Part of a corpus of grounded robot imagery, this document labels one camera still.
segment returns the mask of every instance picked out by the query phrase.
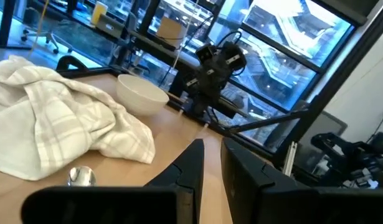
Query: metal rod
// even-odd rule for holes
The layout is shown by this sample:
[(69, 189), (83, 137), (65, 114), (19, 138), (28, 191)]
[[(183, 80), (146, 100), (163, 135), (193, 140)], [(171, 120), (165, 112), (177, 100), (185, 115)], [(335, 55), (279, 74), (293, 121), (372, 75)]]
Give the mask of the metal rod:
[(291, 121), (293, 119), (301, 118), (302, 116), (308, 114), (308, 112), (309, 112), (308, 109), (301, 110), (301, 111), (292, 111), (288, 114), (277, 116), (275, 118), (269, 118), (269, 119), (265, 119), (261, 121), (252, 122), (249, 124), (235, 125), (235, 126), (232, 126), (229, 129), (229, 131), (231, 133), (239, 133), (242, 131), (253, 130), (253, 129), (261, 128), (261, 127), (272, 125), (272, 124), (282, 123), (285, 121)]
[(143, 17), (143, 21), (140, 24), (138, 32), (141, 35), (147, 35), (149, 25), (151, 24), (151, 21), (154, 18), (155, 12), (159, 6), (159, 3), (161, 3), (161, 0), (152, 0), (149, 2), (148, 8), (146, 10), (146, 14)]
[(0, 46), (7, 46), (14, 6), (16, 6), (16, 0), (5, 0), (2, 21), (0, 23)]

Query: metal bar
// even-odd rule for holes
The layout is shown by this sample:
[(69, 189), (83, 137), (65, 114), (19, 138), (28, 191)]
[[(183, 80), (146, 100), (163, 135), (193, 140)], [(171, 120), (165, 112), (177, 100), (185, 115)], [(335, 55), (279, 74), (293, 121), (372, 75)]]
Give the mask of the metal bar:
[(340, 89), (342, 84), (348, 79), (353, 70), (359, 65), (364, 56), (370, 51), (372, 46), (377, 42), (379, 37), (383, 34), (383, 8), (377, 17), (372, 22), (371, 26), (367, 28), (365, 33), (358, 40), (354, 48), (350, 51), (348, 56), (340, 64), (332, 77), (329, 79), (325, 87), (321, 90), (310, 104), (309, 116), (301, 118), (295, 127), (291, 130), (289, 135), (284, 139), (281, 146), (278, 148), (277, 153), (274, 155), (273, 163), (283, 164), (286, 150), (292, 141), (298, 142), (309, 127), (313, 124), (319, 114), (324, 110), (325, 106), (329, 103), (331, 98)]
[(151, 21), (154, 18), (154, 15), (159, 6), (159, 3), (161, 3), (161, 0), (154, 0), (149, 2), (148, 8), (146, 10), (146, 14), (144, 15), (143, 21), (141, 21), (141, 24), (138, 30), (138, 32), (141, 35), (147, 35), (149, 25), (151, 24)]
[(177, 72), (176, 76), (173, 79), (169, 92), (177, 97), (181, 97), (184, 91), (182, 76)]
[(275, 118), (269, 118), (269, 119), (265, 119), (261, 121), (255, 121), (248, 124), (232, 126), (229, 129), (229, 131), (231, 133), (239, 133), (242, 131), (253, 130), (253, 129), (261, 128), (261, 127), (272, 125), (272, 124), (282, 123), (285, 121), (291, 121), (293, 119), (301, 118), (302, 116), (308, 114), (308, 112), (309, 112), (308, 110), (292, 111), (292, 112), (289, 112), (288, 114), (277, 116)]
[(213, 26), (214, 26), (218, 16), (219, 16), (219, 14), (214, 14), (214, 16), (212, 18), (212, 21), (210, 22), (210, 26), (208, 27), (208, 29), (204, 33), (204, 40), (206, 40), (209, 37), (209, 33), (212, 30), (212, 28), (213, 28)]
[(7, 46), (15, 6), (16, 0), (5, 0), (4, 2), (2, 21), (0, 23), (0, 46)]
[[(351, 26), (349, 29), (345, 32), (345, 34), (342, 36), (342, 38), (339, 40), (339, 42), (336, 44), (335, 48), (331, 51), (331, 53), (328, 55), (327, 59), (324, 61), (324, 63), (321, 65), (322, 68), (324, 68), (326, 71), (331, 66), (331, 64), (335, 61), (336, 56), (339, 55), (340, 51), (345, 47), (348, 40), (352, 37), (352, 34), (354, 33), (356, 29)], [(308, 86), (303, 90), (302, 94), (299, 96), (298, 101), (300, 100), (306, 100), (311, 92), (314, 90), (314, 88), (317, 86), (317, 84), (320, 82), (322, 77), (325, 75), (325, 73), (322, 74), (316, 74), (313, 79), (309, 82)]]
[(133, 13), (136, 17), (138, 17), (138, 11), (139, 11), (139, 1), (138, 0), (132, 0), (130, 12)]
[(306, 66), (307, 68), (312, 69), (313, 71), (317, 73), (324, 73), (324, 69), (320, 68), (313, 62), (309, 61), (306, 58), (303, 58), (302, 56), (298, 55), (297, 53), (293, 52), (292, 50), (288, 49), (284, 45), (278, 43), (277, 41), (271, 39), (270, 37), (266, 36), (265, 34), (255, 30), (254, 28), (250, 27), (248, 24), (242, 23), (241, 29), (245, 30), (246, 32), (250, 33), (251, 35), (255, 36), (262, 42), (268, 44), (269, 46), (274, 47), (275, 49), (279, 50), (281, 53), (289, 56), (291, 59), (297, 61), (298, 63), (301, 63), (302, 65)]
[(289, 111), (287, 109), (285, 109), (284, 107), (282, 106), (279, 106), (277, 104), (275, 104), (274, 102), (266, 99), (264, 96), (261, 96), (259, 95), (258, 93), (254, 92), (253, 90), (249, 89), (248, 87), (244, 86), (243, 84), (240, 84), (239, 82), (233, 80), (233, 79), (230, 79), (229, 80), (229, 83), (230, 84), (233, 84), (234, 86), (238, 87), (239, 89), (247, 92), (249, 95), (252, 95), (253, 97), (257, 98), (258, 100), (268, 104), (269, 106), (275, 108), (276, 110), (282, 112), (282, 113), (288, 113)]
[(367, 17), (350, 7), (345, 6), (340, 0), (313, 0), (319, 6), (327, 9), (336, 16), (344, 19), (354, 26), (362, 26), (367, 22)]
[(213, 12), (217, 8), (216, 4), (213, 4), (213, 3), (206, 1), (206, 0), (200, 0), (198, 2), (198, 5), (203, 7), (204, 9), (210, 11), (210, 12)]

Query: wooden table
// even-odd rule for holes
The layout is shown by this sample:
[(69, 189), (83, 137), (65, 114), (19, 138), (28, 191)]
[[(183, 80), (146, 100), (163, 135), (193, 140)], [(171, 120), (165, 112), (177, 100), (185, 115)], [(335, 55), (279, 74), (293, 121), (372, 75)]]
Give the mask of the wooden table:
[[(116, 78), (111, 75), (80, 78), (105, 90), (114, 99)], [(177, 117), (178, 112), (166, 106), (156, 116), (139, 119), (153, 132), (156, 157), (151, 165), (125, 159), (111, 159), (89, 151), (53, 175), (36, 182), (21, 180), (0, 172), (0, 223), (21, 223), (20, 209), (25, 198), (36, 190), (52, 185), (65, 185), (67, 173), (74, 166), (89, 166), (99, 186), (143, 186), (162, 172), (195, 139), (204, 139), (204, 186), (200, 223), (232, 223), (224, 191), (220, 166), (222, 136), (210, 129), (199, 133), (202, 126), (192, 120)]]

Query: glass window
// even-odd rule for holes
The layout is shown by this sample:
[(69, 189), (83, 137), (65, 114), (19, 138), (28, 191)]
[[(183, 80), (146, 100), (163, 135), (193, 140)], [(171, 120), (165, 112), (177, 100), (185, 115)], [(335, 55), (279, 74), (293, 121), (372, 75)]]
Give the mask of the glass window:
[[(254, 121), (260, 121), (263, 119), (283, 115), (283, 113), (279, 112), (275, 108), (237, 88), (231, 83), (228, 83), (222, 90), (222, 96), (232, 102), (243, 114), (241, 115), (237, 113), (233, 119), (230, 119), (216, 111), (220, 123), (224, 126), (247, 124)], [(260, 145), (264, 145), (270, 133), (276, 127), (277, 124), (273, 124), (254, 130), (244, 131), (240, 134), (254, 142), (259, 143)]]
[(108, 11), (119, 18), (126, 20), (131, 9), (132, 0), (99, 0), (108, 6)]
[(310, 0), (254, 0), (245, 15), (244, 23), (318, 66), (351, 26)]
[(164, 62), (158, 60), (154, 56), (150, 54), (142, 55), (141, 52), (136, 53), (138, 56), (142, 56), (142, 60), (138, 64), (138, 68), (134, 69), (134, 72), (138, 75), (141, 75), (145, 79), (151, 81), (155, 85), (159, 86), (163, 90), (169, 91), (169, 88), (172, 85), (174, 77), (177, 74), (177, 70), (172, 68), (168, 75), (163, 78), (166, 72), (169, 70), (171, 66), (165, 64)]
[(233, 79), (290, 110), (316, 73), (256, 37), (239, 30), (237, 43), (247, 58), (241, 75)]
[[(212, 13), (203, 7), (196, 6), (194, 2), (190, 0), (163, 0), (159, 3), (156, 14), (151, 22), (148, 32), (151, 34), (157, 33), (159, 26), (161, 25), (161, 19), (163, 17), (168, 17), (184, 26), (187, 27), (189, 18), (191, 18), (191, 23), (189, 30), (187, 31), (187, 37), (183, 40), (183, 44), (188, 42), (190, 36), (195, 33), (197, 28), (208, 18), (212, 16)], [(205, 21), (204, 25), (196, 31), (192, 41), (190, 41), (185, 48), (186, 51), (189, 51), (190, 54), (194, 55), (194, 52), (199, 47), (204, 45), (204, 35), (207, 32), (210, 22), (212, 19)]]
[(212, 26), (209, 38), (218, 43), (226, 34), (237, 30), (249, 9), (249, 0), (226, 0), (216, 23)]

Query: cable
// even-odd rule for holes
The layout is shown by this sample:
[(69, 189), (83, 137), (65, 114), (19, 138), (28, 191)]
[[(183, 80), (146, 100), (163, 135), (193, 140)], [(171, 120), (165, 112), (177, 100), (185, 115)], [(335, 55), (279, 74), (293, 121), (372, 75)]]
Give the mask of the cable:
[(206, 113), (207, 113), (211, 123), (216, 124), (218, 127), (222, 128), (224, 130), (229, 128), (229, 127), (227, 127), (227, 126), (225, 126), (219, 122), (219, 119), (217, 118), (216, 112), (212, 107), (210, 108), (210, 112), (208, 109), (206, 109)]
[(37, 25), (37, 32), (36, 32), (35, 42), (34, 42), (34, 44), (32, 44), (32, 48), (31, 48), (31, 50), (29, 51), (27, 58), (29, 58), (29, 57), (31, 56), (32, 52), (34, 51), (34, 49), (35, 49), (35, 47), (36, 47), (36, 45), (37, 45), (37, 39), (39, 38), (40, 32), (41, 32), (41, 30), (42, 30), (43, 17), (44, 17), (44, 14), (46, 13), (47, 6), (49, 5), (49, 1), (50, 1), (50, 0), (46, 0), (46, 2), (45, 2), (45, 4), (44, 4), (43, 11), (42, 11), (42, 15), (40, 16), (39, 23), (38, 23), (38, 25)]
[[(192, 38), (195, 36), (195, 34), (197, 33), (197, 31), (198, 31), (199, 29), (201, 29), (201, 27), (202, 27), (202, 26), (203, 26), (209, 19), (211, 19), (211, 18), (213, 18), (213, 15), (209, 16), (209, 17), (206, 18), (204, 21), (202, 21), (201, 24), (199, 24), (199, 26), (195, 29), (195, 31), (194, 31), (194, 32), (192, 33), (192, 35), (190, 36), (190, 39), (184, 44), (184, 47), (186, 47), (186, 46), (189, 44), (189, 42), (190, 42), (190, 41), (192, 40)], [(161, 86), (162, 83), (165, 81), (165, 79), (166, 79), (167, 75), (169, 74), (171, 68), (172, 68), (172, 67), (169, 67), (169, 69), (167, 70), (167, 72), (166, 72), (165, 75), (163, 76), (162, 80), (160, 81), (159, 86)]]
[(226, 38), (228, 38), (228, 37), (230, 37), (230, 35), (232, 35), (232, 34), (240, 34), (239, 35), (239, 37), (237, 38), (237, 40), (235, 40), (235, 44), (236, 43), (238, 43), (238, 41), (241, 39), (241, 37), (242, 37), (242, 33), (240, 32), (240, 31), (233, 31), (233, 32), (229, 32), (228, 34), (226, 34), (220, 41), (219, 41), (219, 43), (217, 44), (217, 46), (218, 47), (220, 47), (220, 45), (222, 44), (222, 42), (226, 39)]
[(378, 130), (379, 130), (379, 128), (381, 127), (381, 125), (383, 124), (383, 118), (382, 118), (382, 120), (380, 121), (380, 123), (378, 124), (378, 127), (376, 128), (376, 130), (374, 131), (374, 134), (372, 134), (371, 136), (370, 136), (370, 138), (366, 141), (366, 143), (368, 143), (376, 134), (377, 134), (377, 132), (378, 132)]
[(201, 22), (201, 24), (199, 24), (199, 26), (195, 29), (195, 31), (191, 34), (191, 37), (190, 39), (186, 42), (186, 44), (184, 44), (184, 46), (187, 46), (189, 44), (189, 42), (192, 40), (192, 38), (196, 35), (197, 31), (199, 29), (202, 28), (202, 26), (204, 26), (204, 24), (209, 20), (209, 19), (212, 19), (214, 17), (214, 15), (211, 15), (209, 16), (208, 18), (206, 18), (204, 21)]
[[(198, 6), (198, 2), (199, 2), (199, 0), (196, 1), (196, 5), (194, 6), (194, 11), (192, 12), (192, 15), (193, 15), (193, 16), (196, 15), (196, 8), (197, 8), (197, 6)], [(190, 28), (190, 24), (191, 24), (191, 19), (192, 19), (192, 16), (190, 16), (190, 18), (189, 18), (189, 23), (187, 24), (186, 31), (185, 31), (185, 34), (184, 34), (184, 36), (183, 36), (183, 39), (186, 38), (186, 36), (187, 36), (187, 32), (188, 32), (188, 30), (189, 30), (189, 28)], [(164, 83), (164, 81), (165, 81), (167, 75), (169, 74), (169, 72), (171, 71), (171, 69), (174, 68), (174, 67), (176, 66), (177, 61), (179, 60), (181, 51), (183, 50), (184, 47), (187, 46), (187, 44), (188, 44), (189, 42), (190, 42), (190, 41), (188, 41), (186, 44), (180, 46), (179, 52), (177, 53), (176, 59), (174, 60), (174, 63), (173, 63), (173, 66), (172, 66), (172, 67), (169, 67), (169, 69), (167, 70), (167, 72), (166, 72), (165, 75), (163, 76), (163, 78), (162, 78), (162, 80), (160, 81), (160, 83), (159, 83), (158, 86), (161, 86), (161, 85)]]

